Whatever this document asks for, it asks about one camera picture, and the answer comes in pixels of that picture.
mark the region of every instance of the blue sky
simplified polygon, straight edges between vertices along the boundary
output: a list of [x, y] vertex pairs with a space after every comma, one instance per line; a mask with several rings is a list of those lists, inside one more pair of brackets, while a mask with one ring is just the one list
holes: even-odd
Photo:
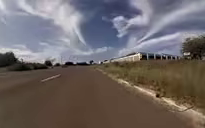
[[205, 33], [205, 0], [0, 0], [0, 52], [26, 61], [180, 54]]

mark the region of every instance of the dry grass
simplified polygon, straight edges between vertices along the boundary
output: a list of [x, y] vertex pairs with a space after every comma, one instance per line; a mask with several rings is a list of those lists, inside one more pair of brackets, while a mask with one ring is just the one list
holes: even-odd
[[140, 61], [105, 64], [101, 68], [205, 110], [205, 61]]

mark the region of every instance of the road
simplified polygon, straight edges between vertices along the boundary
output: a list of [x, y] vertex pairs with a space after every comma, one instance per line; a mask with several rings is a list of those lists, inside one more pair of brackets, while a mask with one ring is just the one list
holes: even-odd
[[190, 128], [91, 67], [0, 76], [0, 128]]

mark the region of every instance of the long low building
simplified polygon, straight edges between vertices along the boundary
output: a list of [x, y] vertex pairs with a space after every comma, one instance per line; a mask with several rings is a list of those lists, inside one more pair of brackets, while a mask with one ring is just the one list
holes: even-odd
[[134, 53], [120, 58], [111, 59], [109, 62], [123, 62], [123, 61], [140, 61], [140, 60], [178, 60], [181, 57], [169, 54], [154, 54], [154, 53]]

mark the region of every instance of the distant trees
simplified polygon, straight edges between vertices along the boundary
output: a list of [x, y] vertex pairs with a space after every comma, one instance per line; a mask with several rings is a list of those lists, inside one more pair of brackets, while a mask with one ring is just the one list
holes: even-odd
[[56, 64], [55, 64], [55, 67], [59, 67], [59, 66], [61, 66], [60, 63], [56, 63]]
[[92, 65], [93, 63], [94, 63], [94, 61], [93, 61], [93, 60], [91, 60], [91, 61], [90, 61], [90, 64]]
[[0, 53], [0, 67], [6, 67], [13, 65], [18, 62], [18, 59], [15, 57], [14, 53]]
[[191, 59], [205, 59], [205, 35], [187, 38], [182, 45], [182, 52]]
[[48, 66], [48, 67], [53, 66], [51, 60], [46, 60], [46, 61], [44, 62], [44, 64], [45, 64], [46, 66]]

